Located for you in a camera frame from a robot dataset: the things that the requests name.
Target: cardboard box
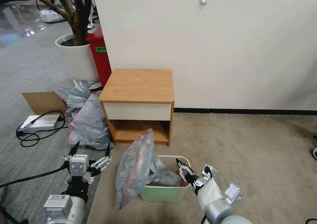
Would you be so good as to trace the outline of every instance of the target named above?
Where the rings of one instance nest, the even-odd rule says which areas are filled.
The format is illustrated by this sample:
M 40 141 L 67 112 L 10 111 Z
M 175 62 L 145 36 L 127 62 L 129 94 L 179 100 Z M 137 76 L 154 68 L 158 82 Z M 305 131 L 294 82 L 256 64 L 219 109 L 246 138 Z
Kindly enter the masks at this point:
M 67 109 L 65 102 L 54 92 L 22 93 L 22 95 L 36 115 L 53 110 L 65 113 Z

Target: green label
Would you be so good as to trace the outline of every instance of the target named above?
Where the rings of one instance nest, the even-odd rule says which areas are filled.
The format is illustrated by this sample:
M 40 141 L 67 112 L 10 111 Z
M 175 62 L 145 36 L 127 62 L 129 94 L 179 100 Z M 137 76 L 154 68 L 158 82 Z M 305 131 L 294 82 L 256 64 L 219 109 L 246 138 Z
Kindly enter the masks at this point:
M 95 47 L 96 52 L 107 52 L 107 49 L 105 47 Z

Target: beige carpet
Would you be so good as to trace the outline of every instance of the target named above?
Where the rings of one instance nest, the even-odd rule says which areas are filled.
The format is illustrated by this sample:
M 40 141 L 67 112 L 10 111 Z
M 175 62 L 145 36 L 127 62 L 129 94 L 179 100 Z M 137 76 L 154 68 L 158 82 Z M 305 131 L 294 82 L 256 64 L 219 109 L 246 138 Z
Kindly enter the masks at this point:
M 237 214 L 255 223 L 304 224 L 317 218 L 317 117 L 230 114 L 174 114 L 171 147 L 159 155 L 180 155 L 200 173 L 205 163 L 218 170 L 224 191 L 235 181 L 245 191 Z M 178 203 L 136 197 L 124 209 L 116 204 L 115 177 L 128 145 L 112 150 L 113 163 L 99 182 L 89 224 L 195 224 L 203 213 L 189 188 Z

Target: white plastic bin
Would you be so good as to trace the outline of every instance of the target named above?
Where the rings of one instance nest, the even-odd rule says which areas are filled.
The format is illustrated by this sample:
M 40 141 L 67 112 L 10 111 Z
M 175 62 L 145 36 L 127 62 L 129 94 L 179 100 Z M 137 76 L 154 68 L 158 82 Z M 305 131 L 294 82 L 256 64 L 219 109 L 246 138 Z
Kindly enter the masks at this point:
M 178 166 L 176 164 L 176 158 L 184 164 L 187 164 L 189 167 L 191 166 L 189 161 L 183 156 L 159 157 L 162 159 L 166 167 L 176 174 L 179 174 Z M 185 183 L 183 179 L 181 180 L 180 187 L 154 186 L 152 184 L 148 184 L 145 186 L 140 195 L 144 201 L 148 202 L 178 202 L 189 186 L 191 185 Z

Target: red trash can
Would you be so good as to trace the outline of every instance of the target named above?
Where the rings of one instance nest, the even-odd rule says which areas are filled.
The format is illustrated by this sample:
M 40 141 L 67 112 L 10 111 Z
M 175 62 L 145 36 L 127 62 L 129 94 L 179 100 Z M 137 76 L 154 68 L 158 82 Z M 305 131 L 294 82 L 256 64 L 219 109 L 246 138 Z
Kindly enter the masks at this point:
M 101 27 L 86 37 L 86 41 L 90 44 L 90 49 L 103 88 L 111 75 L 111 68 Z

